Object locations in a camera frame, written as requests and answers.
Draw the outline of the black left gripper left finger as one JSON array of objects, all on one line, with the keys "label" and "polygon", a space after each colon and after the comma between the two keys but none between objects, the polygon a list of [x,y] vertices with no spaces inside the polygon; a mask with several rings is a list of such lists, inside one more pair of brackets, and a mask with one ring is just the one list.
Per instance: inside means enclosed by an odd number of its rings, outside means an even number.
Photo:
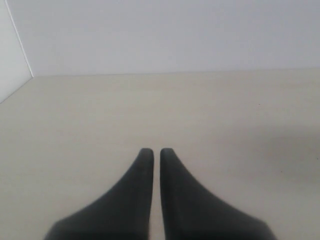
[{"label": "black left gripper left finger", "polygon": [[57,221],[45,239],[147,240],[153,180],[153,150],[142,148],[127,172],[108,192]]}]

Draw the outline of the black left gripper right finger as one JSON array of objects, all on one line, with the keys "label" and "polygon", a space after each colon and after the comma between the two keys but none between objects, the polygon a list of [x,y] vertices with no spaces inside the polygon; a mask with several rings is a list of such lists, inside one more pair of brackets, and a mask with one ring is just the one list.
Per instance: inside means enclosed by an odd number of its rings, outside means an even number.
[{"label": "black left gripper right finger", "polygon": [[160,151],[160,195],[167,240],[275,240],[266,223],[219,199],[183,165]]}]

